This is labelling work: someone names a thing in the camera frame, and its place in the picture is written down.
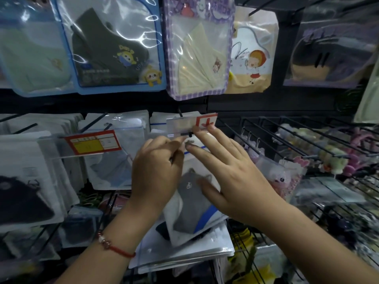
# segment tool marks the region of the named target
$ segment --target red string bracelet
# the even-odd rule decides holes
[[[98,231],[97,233],[97,237],[99,239],[99,243],[101,245],[103,245],[104,249],[105,250],[112,250],[114,252],[116,252],[117,254],[120,254],[126,258],[134,258],[136,253],[133,253],[133,254],[129,254],[123,250],[121,250],[120,248],[117,248],[115,246],[112,246],[112,243],[109,241],[109,240],[106,240],[104,235],[103,235],[103,232],[101,230]]]

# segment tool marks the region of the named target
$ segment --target hand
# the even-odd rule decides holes
[[[133,161],[131,204],[159,217],[178,188],[184,160],[180,147],[186,138],[171,141],[159,136],[146,141]]]
[[[271,207],[285,205],[286,202],[277,195],[236,141],[212,124],[207,129],[216,139],[198,127],[194,126],[192,131],[211,153],[186,144],[186,149],[204,164],[220,184],[219,192],[206,179],[201,179],[199,184],[203,194],[222,213],[262,229],[270,218]]]

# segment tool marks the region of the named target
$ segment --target red arrow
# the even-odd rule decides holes
[[[209,124],[213,124],[213,122],[210,122],[210,121],[211,121],[211,118],[209,117],[206,119],[206,123],[205,124],[202,123],[201,125],[206,128]]]

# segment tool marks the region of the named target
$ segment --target blue stripe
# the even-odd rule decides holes
[[[210,220],[210,218],[217,212],[217,208],[214,205],[211,205],[207,211],[204,212],[204,214],[200,217],[199,222],[196,225],[195,231],[193,233],[196,233],[203,229],[206,225],[206,223]]]
[[[201,147],[201,148],[205,148],[205,145],[203,147]],[[184,154],[187,154],[187,153],[189,153],[189,151],[186,151]]]

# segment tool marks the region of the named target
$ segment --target person's left hand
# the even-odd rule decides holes
[[[174,195],[182,176],[187,137],[149,139],[137,153],[131,173],[130,204],[158,217]]]

